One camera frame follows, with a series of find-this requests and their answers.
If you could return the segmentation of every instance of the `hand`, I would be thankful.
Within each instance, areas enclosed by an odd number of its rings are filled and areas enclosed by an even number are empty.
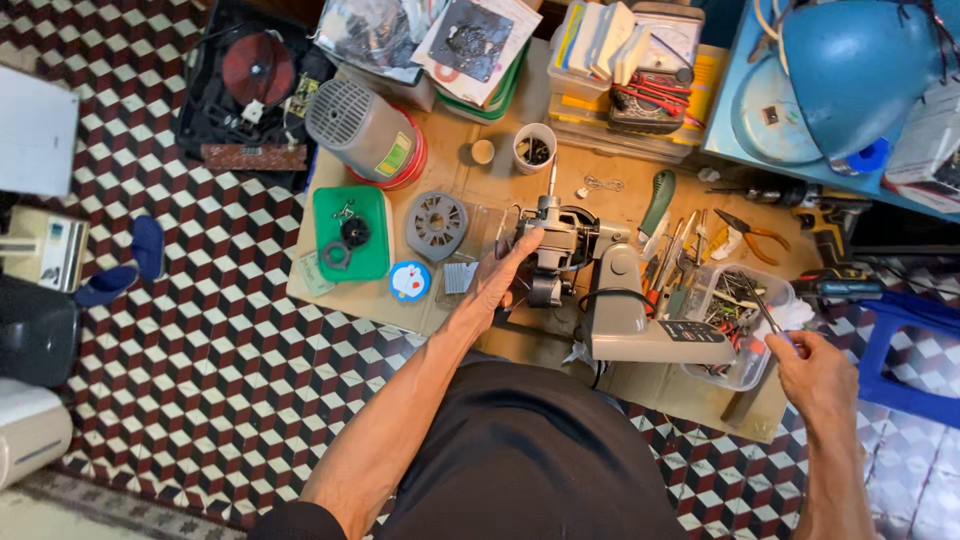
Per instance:
[[[533,229],[500,260],[496,259],[494,253],[490,253],[480,262],[473,274],[467,297],[455,312],[461,320],[478,325],[477,335],[491,326],[493,311],[497,306],[513,305],[514,295],[510,291],[510,285],[514,281],[516,270],[540,246],[543,235],[543,229]]]
[[[797,354],[785,340],[766,337],[770,351],[780,360],[780,383],[787,399],[800,411],[806,425],[821,438],[837,430],[856,427],[857,372],[847,357],[820,334],[789,332],[790,338],[809,351]]]

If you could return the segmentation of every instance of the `white cup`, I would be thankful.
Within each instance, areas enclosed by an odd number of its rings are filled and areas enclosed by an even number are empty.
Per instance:
[[[486,165],[493,161],[493,143],[485,138],[474,142],[470,147],[470,155],[478,165]]]
[[[550,156],[547,161],[539,165],[531,165],[516,152],[516,146],[524,140],[529,140],[531,136],[542,140],[546,144],[547,150],[550,151]],[[554,155],[557,153],[557,136],[554,135],[553,130],[543,124],[527,124],[520,128],[520,131],[516,132],[513,153],[514,167],[516,170],[520,174],[534,174],[550,166],[550,161],[553,160]]]

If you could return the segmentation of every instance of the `cordless drill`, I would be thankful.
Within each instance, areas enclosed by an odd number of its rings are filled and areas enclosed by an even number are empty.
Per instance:
[[[791,282],[797,296],[835,300],[871,300],[883,295],[883,283],[853,264],[850,238],[860,214],[871,202],[842,191],[824,188],[809,208],[794,207],[801,229],[813,233],[824,267],[804,272]]]

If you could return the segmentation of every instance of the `lamp shade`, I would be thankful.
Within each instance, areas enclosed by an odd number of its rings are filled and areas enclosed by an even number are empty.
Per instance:
[[[856,154],[902,122],[938,74],[926,13],[877,0],[798,8],[783,19],[790,81],[828,160]]]

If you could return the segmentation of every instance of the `blue stool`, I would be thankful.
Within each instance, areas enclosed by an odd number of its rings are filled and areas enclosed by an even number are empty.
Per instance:
[[[880,374],[897,330],[913,326],[960,338],[960,311],[895,292],[860,305],[876,311],[874,331],[858,366],[860,399],[960,428],[960,399],[928,394]]]

